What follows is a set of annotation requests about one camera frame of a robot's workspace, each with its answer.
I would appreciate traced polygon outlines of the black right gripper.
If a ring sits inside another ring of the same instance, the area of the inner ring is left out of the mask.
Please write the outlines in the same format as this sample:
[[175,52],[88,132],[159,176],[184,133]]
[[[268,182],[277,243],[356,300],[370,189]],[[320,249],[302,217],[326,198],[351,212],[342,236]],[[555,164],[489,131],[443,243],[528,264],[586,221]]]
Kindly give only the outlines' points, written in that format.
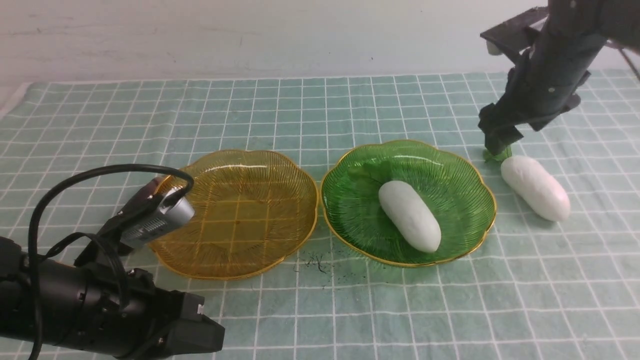
[[535,69],[530,53],[522,53],[507,74],[502,96],[480,110],[478,128],[490,155],[500,155],[523,139],[517,126],[529,125],[539,132],[581,104],[576,90],[590,77],[589,70],[561,70],[558,75],[550,75],[546,71],[535,74]]

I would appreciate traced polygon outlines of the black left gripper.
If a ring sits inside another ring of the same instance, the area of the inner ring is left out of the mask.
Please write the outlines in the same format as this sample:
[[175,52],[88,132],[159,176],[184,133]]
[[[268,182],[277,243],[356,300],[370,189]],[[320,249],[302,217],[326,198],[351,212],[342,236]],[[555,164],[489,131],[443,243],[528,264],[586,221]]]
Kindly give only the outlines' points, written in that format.
[[204,298],[155,286],[144,269],[126,271],[118,250],[166,230],[140,213],[117,214],[75,261],[84,285],[75,317],[75,348],[117,360],[162,360],[175,355],[217,353],[225,328],[202,312]]

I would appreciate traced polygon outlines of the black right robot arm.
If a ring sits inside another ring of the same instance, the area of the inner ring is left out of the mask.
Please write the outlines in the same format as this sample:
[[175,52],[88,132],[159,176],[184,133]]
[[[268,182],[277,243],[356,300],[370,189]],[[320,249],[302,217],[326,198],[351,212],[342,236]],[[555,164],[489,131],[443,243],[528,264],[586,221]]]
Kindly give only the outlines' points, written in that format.
[[639,50],[639,13],[637,0],[549,0],[482,32],[514,64],[503,95],[478,114],[486,150],[496,157],[522,138],[519,125],[539,132],[578,107],[608,42]]

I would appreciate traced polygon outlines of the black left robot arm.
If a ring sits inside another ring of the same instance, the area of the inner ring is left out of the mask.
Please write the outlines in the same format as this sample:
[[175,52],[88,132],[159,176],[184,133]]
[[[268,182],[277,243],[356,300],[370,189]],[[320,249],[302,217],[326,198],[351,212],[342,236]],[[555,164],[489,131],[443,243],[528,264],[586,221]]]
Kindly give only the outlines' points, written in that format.
[[224,326],[203,313],[204,297],[156,287],[144,269],[115,273],[103,249],[141,245],[181,227],[156,212],[118,215],[96,234],[74,232],[39,255],[39,294],[34,295],[28,254],[1,239],[1,335],[41,340],[117,360],[164,360],[217,353]]

